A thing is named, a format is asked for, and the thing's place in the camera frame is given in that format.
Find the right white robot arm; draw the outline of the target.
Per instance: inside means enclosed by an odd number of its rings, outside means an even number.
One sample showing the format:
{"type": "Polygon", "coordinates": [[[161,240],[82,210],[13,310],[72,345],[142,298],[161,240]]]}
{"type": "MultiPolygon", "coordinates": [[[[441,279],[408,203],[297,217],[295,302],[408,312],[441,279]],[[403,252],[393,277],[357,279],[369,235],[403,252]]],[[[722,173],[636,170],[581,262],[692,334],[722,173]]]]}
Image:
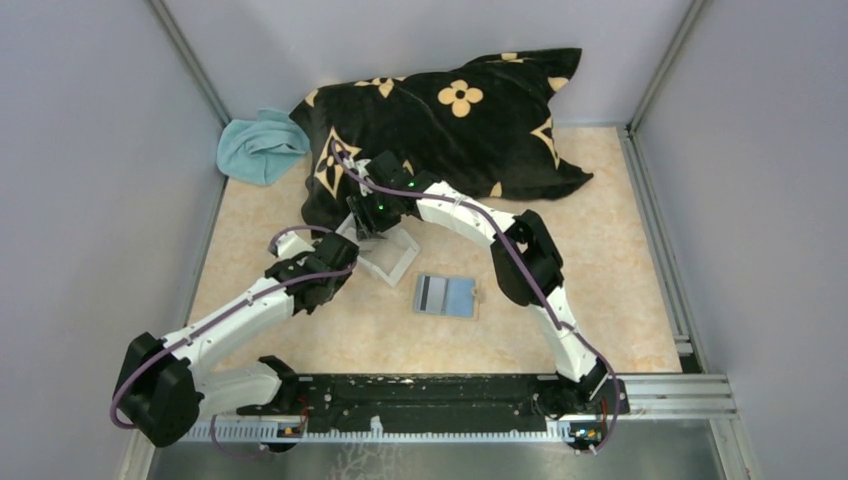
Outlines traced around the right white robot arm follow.
{"type": "Polygon", "coordinates": [[[489,250],[501,292],[536,312],[567,406],[588,412],[599,403],[612,370],[579,331],[567,299],[563,258],[538,213],[487,207],[428,172],[411,174],[390,152],[355,161],[341,150],[333,159],[359,185],[347,202],[361,236],[373,237],[411,216],[489,250]]]}

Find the beige card holder wallet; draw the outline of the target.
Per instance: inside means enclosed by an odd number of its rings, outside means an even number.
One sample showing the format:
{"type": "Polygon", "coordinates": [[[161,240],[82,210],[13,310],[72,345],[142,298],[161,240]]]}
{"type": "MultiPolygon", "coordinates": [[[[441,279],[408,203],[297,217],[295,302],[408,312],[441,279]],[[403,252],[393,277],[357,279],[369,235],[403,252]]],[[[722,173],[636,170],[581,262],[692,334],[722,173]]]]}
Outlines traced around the beige card holder wallet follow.
{"type": "Polygon", "coordinates": [[[474,319],[477,282],[471,277],[421,273],[416,278],[412,310],[416,314],[474,319]]]}

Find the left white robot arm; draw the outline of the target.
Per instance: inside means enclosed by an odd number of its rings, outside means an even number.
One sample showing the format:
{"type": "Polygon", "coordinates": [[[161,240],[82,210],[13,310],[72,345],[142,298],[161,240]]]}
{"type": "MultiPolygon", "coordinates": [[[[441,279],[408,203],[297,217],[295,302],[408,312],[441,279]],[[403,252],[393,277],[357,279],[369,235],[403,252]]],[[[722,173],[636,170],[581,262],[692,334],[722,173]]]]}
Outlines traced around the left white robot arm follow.
{"type": "Polygon", "coordinates": [[[275,357],[214,368],[271,327],[329,302],[352,275],[359,247],[338,233],[309,242],[286,232],[272,249],[275,263],[224,306],[162,337],[145,332],[130,342],[109,406],[116,427],[166,447],[199,420],[252,405],[277,414],[297,406],[300,388],[275,357]]]}

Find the white plastic card box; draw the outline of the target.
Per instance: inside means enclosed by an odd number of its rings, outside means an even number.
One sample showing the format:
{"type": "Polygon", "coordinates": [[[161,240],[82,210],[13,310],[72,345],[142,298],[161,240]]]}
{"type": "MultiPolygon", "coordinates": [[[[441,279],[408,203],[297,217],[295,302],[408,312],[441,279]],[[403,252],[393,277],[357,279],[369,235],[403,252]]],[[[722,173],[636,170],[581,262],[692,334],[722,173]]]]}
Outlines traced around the white plastic card box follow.
{"type": "Polygon", "coordinates": [[[358,238],[355,218],[349,214],[335,230],[359,248],[357,266],[396,287],[421,251],[420,245],[402,226],[394,226],[371,238],[358,238]]]}

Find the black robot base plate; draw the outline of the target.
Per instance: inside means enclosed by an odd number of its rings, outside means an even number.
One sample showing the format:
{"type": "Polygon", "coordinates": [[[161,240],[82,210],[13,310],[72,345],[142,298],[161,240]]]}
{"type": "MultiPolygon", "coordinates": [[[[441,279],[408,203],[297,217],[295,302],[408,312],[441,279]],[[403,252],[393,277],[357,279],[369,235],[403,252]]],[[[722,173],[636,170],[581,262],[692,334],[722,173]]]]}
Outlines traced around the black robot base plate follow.
{"type": "Polygon", "coordinates": [[[543,432],[563,416],[629,411],[623,384],[607,381],[585,400],[555,374],[291,374],[272,400],[236,412],[303,417],[307,432],[320,434],[365,432],[374,418],[390,434],[484,434],[543,432]]]}

